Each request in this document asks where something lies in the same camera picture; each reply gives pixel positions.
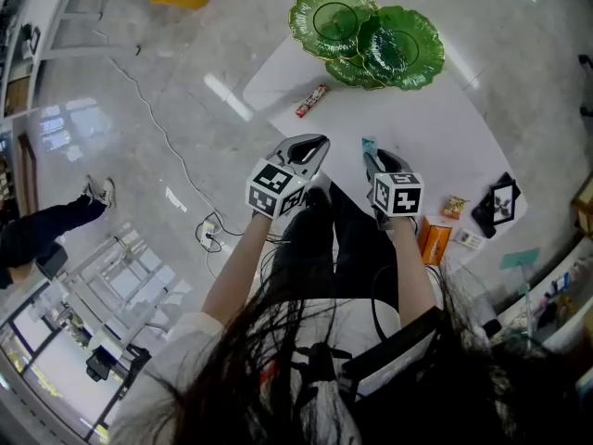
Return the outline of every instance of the orange box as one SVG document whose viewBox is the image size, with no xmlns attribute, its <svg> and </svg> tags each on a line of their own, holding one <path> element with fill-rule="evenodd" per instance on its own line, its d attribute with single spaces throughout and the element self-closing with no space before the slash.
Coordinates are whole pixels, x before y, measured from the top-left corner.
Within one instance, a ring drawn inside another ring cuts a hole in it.
<svg viewBox="0 0 593 445">
<path fill-rule="evenodd" d="M 436 217 L 425 216 L 423 229 L 418 237 L 418 247 L 424 264 L 439 265 L 447 248 L 453 228 Z"/>
</svg>

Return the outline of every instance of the long black hair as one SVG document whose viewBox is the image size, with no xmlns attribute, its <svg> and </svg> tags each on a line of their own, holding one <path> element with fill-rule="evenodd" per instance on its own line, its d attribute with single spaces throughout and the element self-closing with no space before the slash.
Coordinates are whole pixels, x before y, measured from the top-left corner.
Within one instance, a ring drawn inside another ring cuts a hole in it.
<svg viewBox="0 0 593 445">
<path fill-rule="evenodd" d="M 331 281 L 311 271 L 311 283 Z M 188 389 L 155 378 L 171 400 L 151 412 L 143 443 L 156 443 L 165 426 L 175 445 L 340 441 L 344 404 L 337 391 L 324 416 L 296 407 L 293 355 L 309 313 L 304 300 L 285 295 L 289 288 L 268 288 L 277 274 L 226 327 Z M 488 345 L 442 275 L 439 284 L 444 315 L 428 351 L 374 394 L 372 408 L 352 411 L 362 441 L 578 439 L 575 378 L 562 358 L 521 336 Z M 319 423 L 332 430 L 331 440 L 320 435 Z"/>
</svg>

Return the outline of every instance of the sneaker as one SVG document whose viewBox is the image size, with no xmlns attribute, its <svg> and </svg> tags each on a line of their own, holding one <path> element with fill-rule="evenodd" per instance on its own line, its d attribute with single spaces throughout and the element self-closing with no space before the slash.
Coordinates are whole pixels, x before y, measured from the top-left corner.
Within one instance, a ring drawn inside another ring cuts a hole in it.
<svg viewBox="0 0 593 445">
<path fill-rule="evenodd" d="M 84 189 L 82 190 L 81 196 L 88 197 L 90 199 L 89 202 L 92 202 L 96 199 L 96 192 L 93 189 L 93 178 L 91 178 L 88 174 L 84 177 Z"/>
<path fill-rule="evenodd" d="M 103 182 L 103 191 L 96 196 L 96 199 L 108 208 L 115 207 L 115 185 L 111 178 Z"/>
</svg>

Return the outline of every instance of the white table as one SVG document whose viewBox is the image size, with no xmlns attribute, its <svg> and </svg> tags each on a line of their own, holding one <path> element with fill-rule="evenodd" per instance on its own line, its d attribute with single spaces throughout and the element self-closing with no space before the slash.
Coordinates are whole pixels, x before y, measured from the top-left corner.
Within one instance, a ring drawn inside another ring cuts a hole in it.
<svg viewBox="0 0 593 445">
<path fill-rule="evenodd" d="M 331 91 L 300 119 L 295 109 L 319 83 L 326 83 Z M 334 80 L 325 72 L 323 61 L 303 51 L 289 36 L 247 85 L 244 99 L 287 137 L 327 135 L 332 147 L 322 170 L 369 214 L 363 136 L 374 136 L 380 148 L 399 154 L 422 175 L 423 214 L 437 215 L 449 195 L 471 200 L 461 220 L 451 220 L 455 230 L 463 226 L 482 234 L 471 217 L 472 208 L 504 172 L 513 176 L 484 120 L 446 72 L 421 91 L 353 89 Z M 494 238 L 508 231 L 526 210 L 521 195 L 514 221 L 497 226 Z M 455 242 L 449 242 L 446 251 L 452 270 L 475 254 Z"/>
<path fill-rule="evenodd" d="M 2 82 L 2 93 L 0 95 L 1 108 L 0 121 L 4 118 L 4 107 L 6 103 L 6 89 L 10 79 L 9 73 L 13 58 L 15 55 L 17 41 L 19 39 L 20 28 L 30 23 L 32 30 L 39 28 L 40 37 L 37 44 L 37 49 L 33 55 L 32 60 L 28 59 L 25 62 L 32 63 L 31 78 L 29 82 L 29 93 L 27 99 L 27 110 L 19 114 L 11 116 L 11 118 L 18 117 L 33 110 L 33 99 L 37 85 L 37 77 L 42 63 L 48 59 L 56 59 L 59 57 L 76 57 L 76 56 L 111 56 L 120 57 L 128 55 L 137 55 L 140 51 L 138 46 L 117 46 L 117 45 L 87 45 L 87 46 L 68 46 L 62 48 L 55 48 L 54 41 L 56 39 L 57 29 L 62 21 L 73 19 L 85 19 L 89 21 L 98 21 L 101 19 L 100 13 L 68 13 L 66 7 L 69 0 L 24 0 L 22 8 L 19 11 L 16 27 L 11 35 L 8 51 L 6 55 L 6 77 Z"/>
</svg>

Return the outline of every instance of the black and white marker cube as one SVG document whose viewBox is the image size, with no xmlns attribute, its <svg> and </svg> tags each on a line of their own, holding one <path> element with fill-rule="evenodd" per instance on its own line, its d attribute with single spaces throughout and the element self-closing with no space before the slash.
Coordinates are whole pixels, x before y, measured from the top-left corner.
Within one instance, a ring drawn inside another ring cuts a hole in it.
<svg viewBox="0 0 593 445">
<path fill-rule="evenodd" d="M 374 204 L 388 217 L 422 213 L 424 182 L 419 173 L 376 173 Z"/>
<path fill-rule="evenodd" d="M 298 206 L 307 180 L 261 159 L 247 180 L 246 204 L 276 219 Z"/>
</svg>

